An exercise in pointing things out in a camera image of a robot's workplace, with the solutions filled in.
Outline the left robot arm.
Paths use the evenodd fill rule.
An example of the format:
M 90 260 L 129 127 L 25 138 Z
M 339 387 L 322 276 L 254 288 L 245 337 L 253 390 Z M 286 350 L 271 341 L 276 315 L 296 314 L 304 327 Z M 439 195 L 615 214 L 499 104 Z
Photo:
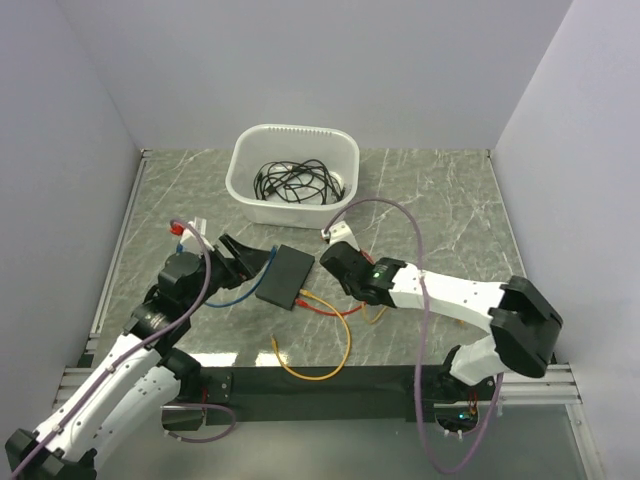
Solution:
M 229 251 L 198 239 L 200 252 L 169 256 L 156 283 L 98 367 L 34 430 L 16 430 L 5 444 L 14 479 L 94 479 L 108 447 L 154 408 L 193 400 L 203 408 L 201 365 L 176 343 L 191 315 L 220 289 L 261 280 L 275 252 L 221 236 Z

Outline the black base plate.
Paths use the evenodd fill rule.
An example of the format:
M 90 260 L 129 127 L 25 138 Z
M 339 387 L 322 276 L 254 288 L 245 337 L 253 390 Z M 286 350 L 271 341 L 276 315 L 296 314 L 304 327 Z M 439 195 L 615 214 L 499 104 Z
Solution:
M 416 421 L 414 366 L 347 366 L 335 377 L 306 381 L 280 366 L 203 367 L 199 386 L 187 387 L 177 402 L 222 405 L 238 422 L 403 419 Z M 436 412 L 460 403 L 489 401 L 495 380 L 486 377 L 468 386 L 444 373 L 439 365 L 424 365 L 421 375 L 423 419 L 434 422 Z M 162 424 L 169 431 L 196 431 L 201 426 L 230 423 L 224 411 L 167 408 Z

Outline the white plastic tub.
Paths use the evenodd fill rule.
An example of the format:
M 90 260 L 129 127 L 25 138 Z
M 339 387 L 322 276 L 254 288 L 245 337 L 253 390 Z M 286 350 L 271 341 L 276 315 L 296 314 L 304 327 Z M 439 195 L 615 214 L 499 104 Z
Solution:
M 335 129 L 261 124 L 233 149 L 225 186 L 254 223 L 320 229 L 356 196 L 360 149 Z

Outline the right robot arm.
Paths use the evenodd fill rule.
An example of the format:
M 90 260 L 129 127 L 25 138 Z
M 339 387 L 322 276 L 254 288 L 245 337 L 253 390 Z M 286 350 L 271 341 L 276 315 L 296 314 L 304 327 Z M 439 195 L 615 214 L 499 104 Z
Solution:
M 486 333 L 449 356 L 439 378 L 441 390 L 452 399 L 465 397 L 482 380 L 506 371 L 534 379 L 546 374 L 563 320 L 527 278 L 484 282 L 421 270 L 387 257 L 372 263 L 344 241 L 330 246 L 320 264 L 358 301 L 427 310 Z

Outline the black network switch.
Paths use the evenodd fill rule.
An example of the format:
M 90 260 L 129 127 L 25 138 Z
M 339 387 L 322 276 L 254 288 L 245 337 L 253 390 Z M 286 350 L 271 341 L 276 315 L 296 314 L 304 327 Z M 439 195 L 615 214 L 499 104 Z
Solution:
M 315 257 L 308 253 L 286 245 L 280 246 L 255 296 L 262 301 L 291 311 L 314 262 Z

